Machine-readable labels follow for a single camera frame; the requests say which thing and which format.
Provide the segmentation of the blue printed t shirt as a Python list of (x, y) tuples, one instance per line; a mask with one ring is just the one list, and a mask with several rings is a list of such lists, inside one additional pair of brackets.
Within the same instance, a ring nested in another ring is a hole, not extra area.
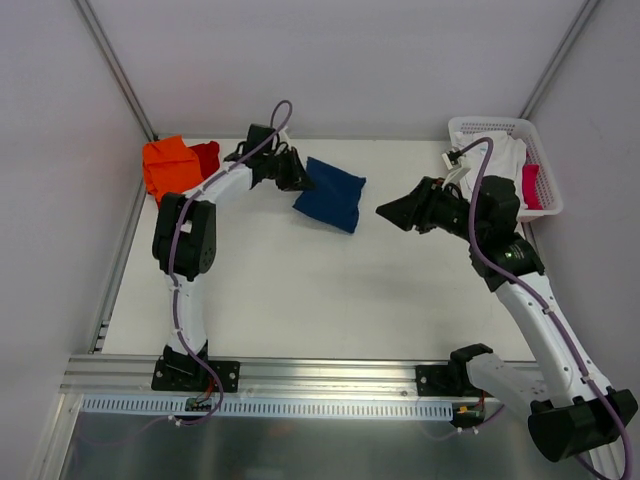
[(307, 173), (315, 188), (302, 192), (293, 208), (313, 220), (353, 234), (359, 222), (359, 203), (367, 179), (313, 157), (307, 159)]

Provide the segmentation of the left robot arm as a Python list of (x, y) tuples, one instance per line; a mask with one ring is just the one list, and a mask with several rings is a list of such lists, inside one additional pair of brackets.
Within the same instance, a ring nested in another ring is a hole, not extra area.
[(263, 180), (285, 192), (314, 188), (297, 149), (280, 132), (279, 127), (252, 124), (223, 167), (184, 193), (165, 194), (160, 202), (152, 255), (169, 288), (171, 330), (154, 368), (155, 391), (221, 388), (221, 375), (212, 375), (217, 369), (208, 363), (203, 287), (217, 252), (217, 208)]

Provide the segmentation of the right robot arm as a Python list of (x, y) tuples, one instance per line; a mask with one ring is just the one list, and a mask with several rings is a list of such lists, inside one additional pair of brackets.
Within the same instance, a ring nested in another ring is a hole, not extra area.
[(376, 212), (403, 231), (442, 229), (469, 244), (476, 273), (511, 314), (538, 364), (537, 384), (477, 343), (451, 353), (437, 389), (457, 396), (487, 393), (523, 419), (551, 462), (622, 441), (638, 411), (627, 390), (615, 389), (589, 358), (555, 302), (544, 266), (516, 231), (520, 207), (513, 181), (482, 179), (475, 201), (441, 178), (424, 177), (406, 196)]

